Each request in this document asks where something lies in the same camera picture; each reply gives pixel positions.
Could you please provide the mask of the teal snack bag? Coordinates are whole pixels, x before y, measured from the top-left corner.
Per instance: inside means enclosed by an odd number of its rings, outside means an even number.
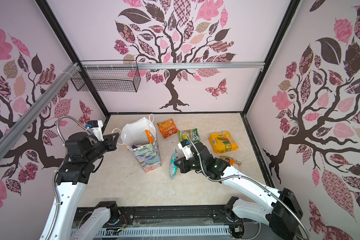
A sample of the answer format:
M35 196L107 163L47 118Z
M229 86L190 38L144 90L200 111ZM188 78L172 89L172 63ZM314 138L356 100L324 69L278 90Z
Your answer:
M175 165L177 159L178 159L178 151L175 149L171 156L170 168L169 168L171 180L175 178L177 173L178 167Z

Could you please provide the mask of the patterned paper bag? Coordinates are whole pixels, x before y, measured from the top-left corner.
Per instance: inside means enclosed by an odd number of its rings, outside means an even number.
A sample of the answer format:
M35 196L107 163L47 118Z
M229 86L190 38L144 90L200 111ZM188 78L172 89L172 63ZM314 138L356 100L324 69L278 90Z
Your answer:
M120 145L123 145L136 158L145 173L162 166L154 119L154 114L150 114L148 118L143 117L134 123L126 124L121 130L118 128L112 130L112 133L120 134L122 141ZM154 136L153 144L149 143L145 130L149 130Z

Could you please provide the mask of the light green snack bag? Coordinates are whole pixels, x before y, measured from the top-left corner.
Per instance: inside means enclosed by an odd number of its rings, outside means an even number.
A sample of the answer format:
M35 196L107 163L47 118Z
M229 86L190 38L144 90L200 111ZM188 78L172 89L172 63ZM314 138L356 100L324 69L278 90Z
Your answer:
M179 141L182 142L183 140L187 140L188 137L192 140L194 143L200 142L200 136L198 129L190 129L190 130L184 130L178 132Z

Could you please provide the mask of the orange chip snack bag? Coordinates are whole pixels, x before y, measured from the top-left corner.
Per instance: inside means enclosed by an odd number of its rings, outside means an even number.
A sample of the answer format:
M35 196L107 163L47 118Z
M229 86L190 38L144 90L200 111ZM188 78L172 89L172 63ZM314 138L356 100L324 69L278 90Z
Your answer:
M176 134L179 131L173 119L157 123L157 125L164 139Z

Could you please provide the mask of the orange white snack bag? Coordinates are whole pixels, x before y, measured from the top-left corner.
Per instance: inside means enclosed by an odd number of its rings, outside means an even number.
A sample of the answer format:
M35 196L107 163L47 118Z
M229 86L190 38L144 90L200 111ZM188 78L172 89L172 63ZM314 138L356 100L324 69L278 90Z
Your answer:
M151 134L151 132L149 130L145 130L145 133L146 133L149 143L153 144L155 142L154 136Z

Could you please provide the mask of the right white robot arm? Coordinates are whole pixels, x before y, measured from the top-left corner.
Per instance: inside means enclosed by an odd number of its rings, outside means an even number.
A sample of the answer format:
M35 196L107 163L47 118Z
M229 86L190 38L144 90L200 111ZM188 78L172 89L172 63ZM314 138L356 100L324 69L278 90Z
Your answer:
M278 190L259 183L229 162L213 157L202 143L184 140L178 147L184 155L174 164L182 174L195 171L211 182L231 187L252 199L250 203L232 197L226 204L229 220L254 220L269 226L283 240L301 238L298 230L304 227L301 221L303 211L291 190Z

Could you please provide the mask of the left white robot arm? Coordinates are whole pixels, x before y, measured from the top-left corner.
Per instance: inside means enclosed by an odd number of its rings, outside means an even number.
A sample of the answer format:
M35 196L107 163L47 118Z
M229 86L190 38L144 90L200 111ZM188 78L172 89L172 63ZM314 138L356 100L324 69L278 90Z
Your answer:
M55 200L47 223L41 234L42 240L69 240L80 198L88 184L90 174L98 167L106 152L116 150L119 133L97 139L94 135L80 132L65 141L68 152L60 169L53 176Z

